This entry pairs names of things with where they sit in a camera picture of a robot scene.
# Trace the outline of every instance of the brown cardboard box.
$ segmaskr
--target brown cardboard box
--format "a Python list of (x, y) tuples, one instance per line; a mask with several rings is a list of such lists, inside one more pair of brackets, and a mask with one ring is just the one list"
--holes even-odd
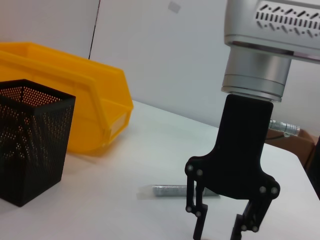
[[(269, 129), (267, 138), (273, 138), (281, 135), (283, 135), (282, 132)], [(300, 131), (299, 136), (266, 140), (265, 143), (295, 154), (305, 169), (310, 165), (316, 147), (314, 138), (304, 130)]]

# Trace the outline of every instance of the yellow storage bin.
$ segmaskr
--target yellow storage bin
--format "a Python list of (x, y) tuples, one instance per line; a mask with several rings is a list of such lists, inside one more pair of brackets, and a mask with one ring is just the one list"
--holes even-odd
[(98, 151), (129, 123), (133, 102), (121, 69), (34, 43), (0, 43), (0, 81), (18, 79), (76, 96), (71, 152)]

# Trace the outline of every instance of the white wall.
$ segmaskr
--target white wall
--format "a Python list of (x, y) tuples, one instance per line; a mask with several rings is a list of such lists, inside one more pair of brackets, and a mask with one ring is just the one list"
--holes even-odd
[[(101, 0), (91, 59), (124, 69), (132, 97), (218, 127), (226, 0)], [(293, 61), (273, 118), (320, 134), (320, 66)]]
[(0, 41), (30, 41), (88, 58), (99, 0), (1, 0)]

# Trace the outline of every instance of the white tabletop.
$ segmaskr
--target white tabletop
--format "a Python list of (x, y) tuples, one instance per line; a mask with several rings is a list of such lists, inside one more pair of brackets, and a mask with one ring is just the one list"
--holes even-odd
[[(67, 155), (62, 181), (22, 208), (0, 201), (1, 240), (192, 240), (197, 218), (183, 198), (141, 199), (139, 188), (184, 185), (191, 156), (218, 129), (138, 102), (130, 126), (102, 157)], [(243, 240), (320, 239), (318, 200), (298, 158), (265, 145), (261, 165), (281, 185), (258, 233)], [(202, 239), (229, 240), (247, 201), (204, 198)]]

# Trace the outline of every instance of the black mesh pen holder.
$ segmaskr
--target black mesh pen holder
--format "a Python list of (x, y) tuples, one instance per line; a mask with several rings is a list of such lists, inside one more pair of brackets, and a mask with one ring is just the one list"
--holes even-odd
[(0, 198), (22, 207), (60, 182), (76, 97), (0, 82)]

